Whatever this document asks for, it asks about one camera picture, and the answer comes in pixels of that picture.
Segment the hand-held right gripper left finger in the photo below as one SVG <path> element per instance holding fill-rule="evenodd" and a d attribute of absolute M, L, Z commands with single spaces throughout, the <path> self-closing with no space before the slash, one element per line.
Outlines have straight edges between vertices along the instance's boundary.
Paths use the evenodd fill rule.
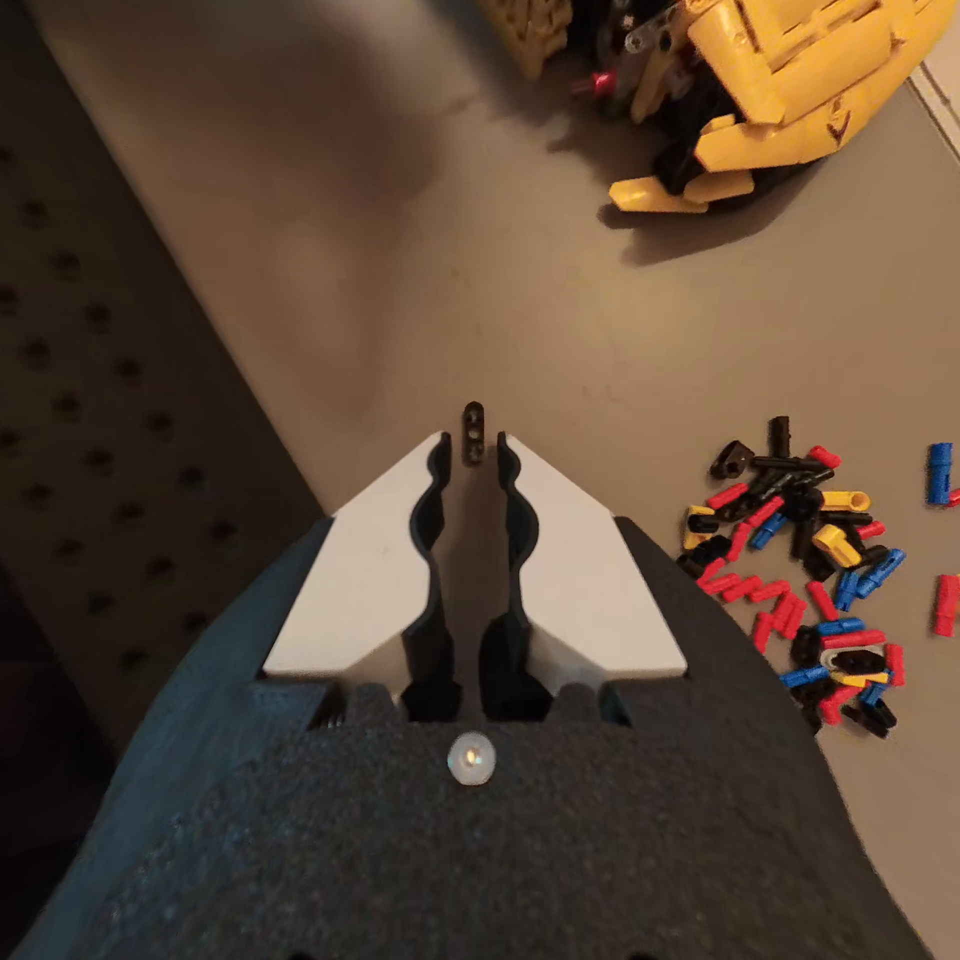
<path fill-rule="evenodd" d="M 262 665 L 273 680 L 379 685 L 414 722 L 461 706 L 433 548 L 445 529 L 450 433 L 428 436 L 330 519 Z"/>

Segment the yellow toy brick car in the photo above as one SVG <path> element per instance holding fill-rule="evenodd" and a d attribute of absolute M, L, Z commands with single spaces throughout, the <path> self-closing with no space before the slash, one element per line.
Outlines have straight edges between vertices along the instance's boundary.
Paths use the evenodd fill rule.
<path fill-rule="evenodd" d="M 848 145 L 948 29 L 954 1 L 476 2 L 524 77 L 573 45 L 573 89 L 653 122 L 651 174 L 613 183 L 625 214 L 735 210 Z"/>

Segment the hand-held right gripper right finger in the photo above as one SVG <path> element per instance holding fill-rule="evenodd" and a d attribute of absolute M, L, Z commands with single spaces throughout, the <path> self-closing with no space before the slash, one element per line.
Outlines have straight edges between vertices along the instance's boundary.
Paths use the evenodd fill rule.
<path fill-rule="evenodd" d="M 506 610 L 478 655 L 486 718 L 540 722 L 569 686 L 682 678 L 688 662 L 616 516 L 516 436 L 496 442 Z"/>

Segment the perforated grey panel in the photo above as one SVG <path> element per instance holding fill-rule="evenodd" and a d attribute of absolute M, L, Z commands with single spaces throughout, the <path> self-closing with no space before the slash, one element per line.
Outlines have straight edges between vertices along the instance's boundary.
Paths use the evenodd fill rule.
<path fill-rule="evenodd" d="M 121 754 L 322 509 L 19 2 L 1 42 L 2 565 Z"/>

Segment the grey desk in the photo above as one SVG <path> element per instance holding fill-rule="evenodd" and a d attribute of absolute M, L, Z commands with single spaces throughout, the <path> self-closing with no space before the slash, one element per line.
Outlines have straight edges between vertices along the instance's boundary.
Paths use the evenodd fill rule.
<path fill-rule="evenodd" d="M 958 160 L 903 87 L 728 215 L 619 217 L 650 130 L 528 82 L 473 2 L 31 2 L 79 99 L 323 509 L 482 402 L 675 555 L 775 415 L 906 561 L 859 604 L 905 652 L 887 741 L 819 737 L 877 870 L 958 958 Z"/>

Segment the pile of mixed small bricks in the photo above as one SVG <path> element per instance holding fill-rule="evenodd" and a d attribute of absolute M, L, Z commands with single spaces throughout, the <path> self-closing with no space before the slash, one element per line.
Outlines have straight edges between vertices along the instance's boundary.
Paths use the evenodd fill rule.
<path fill-rule="evenodd" d="M 814 735 L 881 742 L 905 718 L 916 651 L 958 652 L 958 449 L 882 446 L 865 473 L 788 415 L 733 438 L 686 507 L 678 567 L 728 612 Z"/>

